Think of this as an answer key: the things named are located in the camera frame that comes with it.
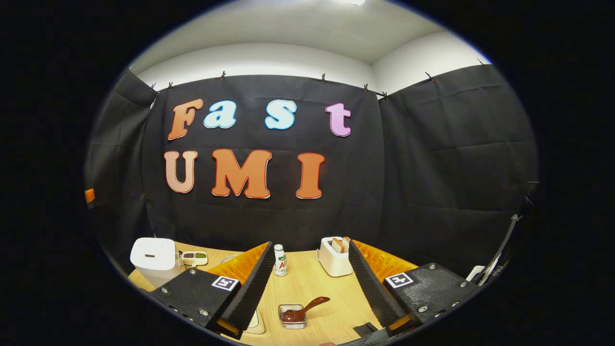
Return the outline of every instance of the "light blue letter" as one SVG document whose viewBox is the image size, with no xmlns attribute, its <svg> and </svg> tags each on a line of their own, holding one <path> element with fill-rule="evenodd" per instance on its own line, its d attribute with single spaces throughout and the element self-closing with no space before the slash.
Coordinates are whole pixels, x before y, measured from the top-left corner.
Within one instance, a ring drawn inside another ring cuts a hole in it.
<svg viewBox="0 0 615 346">
<path fill-rule="evenodd" d="M 203 125 L 208 129 L 220 126 L 223 129 L 235 125 L 235 110 L 237 104 L 233 101 L 220 101 L 209 107 L 209 113 L 203 119 Z"/>
<path fill-rule="evenodd" d="M 286 130 L 295 123 L 294 112 L 297 111 L 297 105 L 292 101 L 275 100 L 267 105 L 267 118 L 265 118 L 265 126 L 268 129 Z"/>
</svg>

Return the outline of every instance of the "orange object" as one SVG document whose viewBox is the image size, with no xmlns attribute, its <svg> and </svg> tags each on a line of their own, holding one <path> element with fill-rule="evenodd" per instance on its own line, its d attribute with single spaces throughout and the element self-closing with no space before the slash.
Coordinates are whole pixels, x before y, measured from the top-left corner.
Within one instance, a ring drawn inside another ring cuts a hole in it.
<svg viewBox="0 0 615 346">
<path fill-rule="evenodd" d="M 381 284 L 388 276 L 396 275 L 399 273 L 407 272 L 408 270 L 418 268 L 417 265 L 412 264 L 399 257 L 393 256 L 388 252 L 384 252 L 373 246 L 363 244 L 360 241 L 352 241 L 355 243 L 363 257 L 365 258 L 365 261 L 367 262 L 367 264 L 369 264 L 370 269 L 373 271 L 374 275 L 376 275 L 378 281 L 380 281 Z"/>
<path fill-rule="evenodd" d="M 248 280 L 248 276 L 250 276 L 250 273 L 254 269 L 258 259 L 263 255 L 263 252 L 267 248 L 268 244 L 269 243 L 267 242 L 257 247 L 253 247 L 235 258 L 207 270 L 207 272 L 215 275 L 226 276 L 227 278 L 237 279 L 241 285 L 243 285 L 245 284 L 245 281 Z"/>
<path fill-rule="evenodd" d="M 180 154 L 177 151 L 167 151 L 164 153 L 167 185 L 169 185 L 171 190 L 177 193 L 188 193 L 192 190 L 194 186 L 194 160 L 198 155 L 194 150 L 187 150 L 182 154 L 186 163 L 186 178 L 183 183 L 180 183 L 177 181 L 177 158 L 180 157 Z"/>
<path fill-rule="evenodd" d="M 231 325 L 230 323 L 228 323 L 227 321 L 223 320 L 223 319 L 218 319 L 218 321 L 216 321 L 216 323 L 218 323 L 222 328 L 225 328 L 226 330 L 228 330 L 229 332 L 233 333 L 234 335 L 239 334 L 239 329 L 235 328 L 233 325 Z"/>
<path fill-rule="evenodd" d="M 173 108 L 173 125 L 167 139 L 174 140 L 184 137 L 188 133 L 188 130 L 184 128 L 184 123 L 186 123 L 187 126 L 190 126 L 194 120 L 194 110 L 200 110 L 202 107 L 202 99 L 196 99 L 194 101 L 175 106 L 175 108 Z"/>
<path fill-rule="evenodd" d="M 320 164 L 325 162 L 325 157 L 321 154 L 303 153 L 297 156 L 301 161 L 301 187 L 296 195 L 301 199 L 316 199 L 322 196 L 322 191 L 318 188 L 318 175 Z"/>
<path fill-rule="evenodd" d="M 253 150 L 242 167 L 239 167 L 235 154 L 230 149 L 216 149 L 212 156 L 216 159 L 216 186 L 212 188 L 212 194 L 220 197 L 230 195 L 231 191 L 226 187 L 228 180 L 235 196 L 241 194 L 247 182 L 246 197 L 269 198 L 271 194 L 267 190 L 267 163 L 271 159 L 270 152 Z"/>
<path fill-rule="evenodd" d="M 85 191 L 85 202 L 86 203 L 90 203 L 91 201 L 94 200 L 94 198 L 96 198 L 96 197 L 94 196 L 94 189 L 93 188 Z"/>
<path fill-rule="evenodd" d="M 401 317 L 399 320 L 393 322 L 390 326 L 389 329 L 391 331 L 395 331 L 397 328 L 402 327 L 404 325 L 406 325 L 408 322 L 410 322 L 410 316 L 405 315 L 403 317 Z"/>
</svg>

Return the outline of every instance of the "small tray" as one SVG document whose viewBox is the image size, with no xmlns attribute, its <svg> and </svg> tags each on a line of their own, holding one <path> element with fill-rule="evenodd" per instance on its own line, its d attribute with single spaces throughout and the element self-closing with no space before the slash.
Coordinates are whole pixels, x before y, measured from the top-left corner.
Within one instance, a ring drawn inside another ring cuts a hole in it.
<svg viewBox="0 0 615 346">
<path fill-rule="evenodd" d="M 205 251 L 184 251 L 180 255 L 180 262 L 185 265 L 197 265 L 207 264 L 207 253 Z"/>
<path fill-rule="evenodd" d="M 280 322 L 282 326 L 286 329 L 303 329 L 308 325 L 308 316 L 306 315 L 305 320 L 300 322 L 283 322 L 282 314 L 284 314 L 287 310 L 301 310 L 303 305 L 301 304 L 282 304 L 277 308 L 277 314 L 280 318 Z"/>
</svg>

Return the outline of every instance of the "white wall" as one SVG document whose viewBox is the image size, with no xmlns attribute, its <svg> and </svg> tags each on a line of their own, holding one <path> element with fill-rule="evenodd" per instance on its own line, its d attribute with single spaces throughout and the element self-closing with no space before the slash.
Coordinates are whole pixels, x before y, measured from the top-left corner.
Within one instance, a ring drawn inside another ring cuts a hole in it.
<svg viewBox="0 0 615 346">
<path fill-rule="evenodd" d="M 377 91 L 370 65 L 343 55 L 290 44 L 245 43 L 196 50 L 154 65 L 137 76 L 155 90 L 200 79 L 243 74 L 281 74 L 325 79 Z"/>
<path fill-rule="evenodd" d="M 196 50 L 169 59 L 137 76 L 147 85 L 161 90 L 173 82 L 179 85 L 200 79 L 243 74 L 281 74 L 320 78 L 386 91 L 399 89 L 427 79 L 425 72 L 437 76 L 467 66 L 490 63 L 481 53 L 457 36 L 443 31 L 430 34 L 394 50 L 372 66 L 324 50 L 274 43 L 245 43 Z"/>
<path fill-rule="evenodd" d="M 457 36 L 443 31 L 415 39 L 374 63 L 373 71 L 382 91 L 399 89 L 458 68 L 491 63 Z"/>
</svg>

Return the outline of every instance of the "pink letter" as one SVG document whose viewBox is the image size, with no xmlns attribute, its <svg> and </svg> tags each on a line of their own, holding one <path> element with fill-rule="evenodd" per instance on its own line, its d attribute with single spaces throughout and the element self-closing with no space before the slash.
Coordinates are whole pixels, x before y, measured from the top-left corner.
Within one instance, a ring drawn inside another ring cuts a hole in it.
<svg viewBox="0 0 615 346">
<path fill-rule="evenodd" d="M 331 113 L 331 131 L 340 137 L 350 134 L 350 127 L 344 127 L 344 117 L 350 118 L 350 111 L 344 109 L 343 103 L 336 103 L 325 108 Z"/>
<path fill-rule="evenodd" d="M 183 183 L 177 181 L 177 158 L 180 154 L 177 151 L 167 151 L 164 153 L 164 161 L 166 161 L 167 184 L 171 190 L 177 193 L 188 193 L 194 186 L 194 159 L 199 154 L 194 150 L 184 151 L 183 157 L 186 160 L 186 179 Z"/>
</svg>

